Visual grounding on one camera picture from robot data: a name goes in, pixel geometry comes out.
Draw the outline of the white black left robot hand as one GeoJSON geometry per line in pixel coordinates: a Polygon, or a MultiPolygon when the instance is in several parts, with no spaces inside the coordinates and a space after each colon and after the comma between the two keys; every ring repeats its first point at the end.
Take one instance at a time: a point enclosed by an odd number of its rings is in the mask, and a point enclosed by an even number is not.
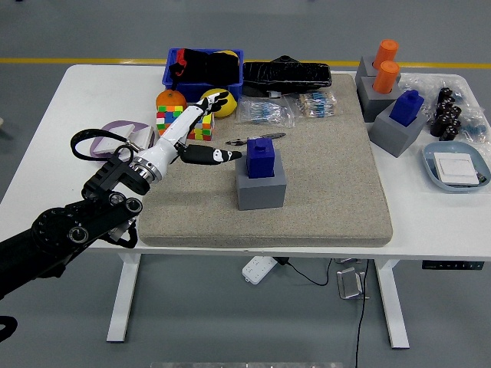
{"type": "Polygon", "coordinates": [[[216,149],[211,146],[188,145],[187,137],[199,119],[216,112],[226,103],[228,92],[219,92],[204,97],[187,107],[166,129],[157,143],[138,153],[131,163],[133,169],[148,182],[160,181],[168,165],[180,158],[185,163],[214,166],[242,157],[239,151],[216,149]]]}

